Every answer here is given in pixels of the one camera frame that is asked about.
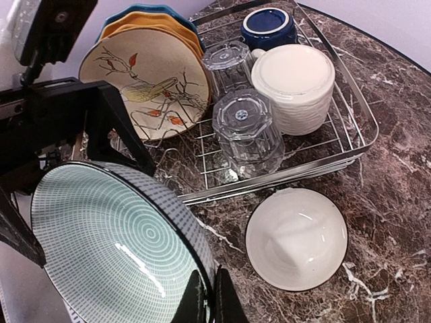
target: marble countertop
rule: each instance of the marble countertop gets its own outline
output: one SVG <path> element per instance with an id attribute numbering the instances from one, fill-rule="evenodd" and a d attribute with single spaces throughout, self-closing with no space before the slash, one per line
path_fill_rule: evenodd
<path id="1" fill-rule="evenodd" d="M 343 213 L 350 240 L 342 267 L 303 293 L 276 289 L 256 274 L 245 228 L 274 190 L 192 211 L 206 224 L 215 260 L 230 271 L 250 322 L 429 322 L 431 77 L 353 28 L 307 13 L 336 47 L 380 127 L 378 141 L 352 166 L 288 185 L 325 194 Z"/>

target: wire rack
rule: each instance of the wire rack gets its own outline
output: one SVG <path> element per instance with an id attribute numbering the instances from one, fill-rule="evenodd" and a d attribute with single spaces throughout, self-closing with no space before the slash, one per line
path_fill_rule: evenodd
<path id="1" fill-rule="evenodd" d="M 240 25 L 258 7 L 277 6 L 292 13 L 302 44 L 318 48 L 336 69 L 336 84 L 324 125 L 303 136 L 284 136 L 286 154 L 280 169 L 241 180 L 230 169 L 211 127 L 212 106 L 203 120 L 187 132 L 145 143 L 158 164 L 156 178 L 173 189 L 187 205 L 215 201 L 263 188 L 312 178 L 351 165 L 378 137 L 378 125 L 362 92 L 336 50 L 306 12 L 293 0 L 251 1 L 193 20 L 207 48 L 240 40 Z M 115 147 L 127 153 L 117 139 Z"/>

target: white cup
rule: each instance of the white cup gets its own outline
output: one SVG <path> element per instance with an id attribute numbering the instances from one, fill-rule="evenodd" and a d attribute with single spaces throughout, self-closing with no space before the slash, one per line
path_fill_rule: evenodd
<path id="1" fill-rule="evenodd" d="M 274 114 L 282 133 L 300 136 L 325 122 L 335 69 L 321 51 L 290 44 L 267 52 L 256 49 L 252 82 L 256 90 L 274 101 Z"/>

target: blue mug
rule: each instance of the blue mug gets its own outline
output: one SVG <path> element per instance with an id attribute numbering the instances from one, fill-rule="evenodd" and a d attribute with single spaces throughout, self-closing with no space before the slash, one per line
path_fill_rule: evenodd
<path id="1" fill-rule="evenodd" d="M 250 13 L 243 21 L 241 34 L 251 50 L 298 43 L 293 17 L 278 8 L 263 8 Z"/>

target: plate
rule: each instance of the plate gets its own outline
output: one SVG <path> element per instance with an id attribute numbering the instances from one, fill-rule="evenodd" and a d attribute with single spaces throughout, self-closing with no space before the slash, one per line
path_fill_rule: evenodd
<path id="1" fill-rule="evenodd" d="M 157 27 L 168 32 L 174 32 L 186 41 L 197 53 L 199 58 L 202 58 L 204 52 L 199 44 L 197 35 L 191 30 L 180 25 L 174 18 L 165 13 L 145 13 L 132 12 L 125 17 L 107 25 L 102 31 L 100 39 L 113 35 L 121 30 L 128 30 L 136 27 Z"/>
<path id="2" fill-rule="evenodd" d="M 286 291 L 306 291 L 322 285 L 341 266 L 347 227 L 327 197 L 288 188 L 257 207 L 247 225 L 246 249 L 262 279 Z"/>
<path id="3" fill-rule="evenodd" d="M 125 30 L 100 41 L 83 60 L 79 78 L 105 80 L 119 89 L 144 141 L 166 139 L 193 127 L 211 95 L 193 49 L 175 34 L 151 28 Z"/>
<path id="4" fill-rule="evenodd" d="M 194 32 L 196 35 L 199 35 L 199 33 L 196 29 L 196 26 L 192 22 L 185 19 L 183 16 L 179 15 L 175 10 L 173 10 L 171 7 L 169 7 L 167 5 L 140 5 L 140 4 L 136 4 L 136 5 L 131 5 L 127 9 L 123 10 L 122 12 L 119 12 L 115 15 L 112 15 L 111 17 L 106 19 L 106 21 L 102 27 L 102 31 L 100 32 L 99 37 L 97 37 L 96 42 L 99 41 L 99 39 L 102 35 L 102 32 L 103 32 L 103 29 L 105 29 L 105 27 L 107 27 L 107 25 L 115 22 L 118 19 L 121 19 L 122 17 L 124 17 L 124 16 L 126 16 L 129 13 L 134 12 L 134 11 L 148 12 L 148 13 L 165 13 L 165 14 L 173 17 L 182 26 L 188 28 L 189 30 Z M 205 51 L 205 45 L 203 44 L 202 40 L 199 39 L 199 42 L 201 44 L 202 50 Z"/>
<path id="5" fill-rule="evenodd" d="M 205 232 L 174 193 L 138 171 L 59 166 L 38 185 L 31 222 L 48 276 L 86 322 L 170 323 L 195 270 L 211 293 Z"/>

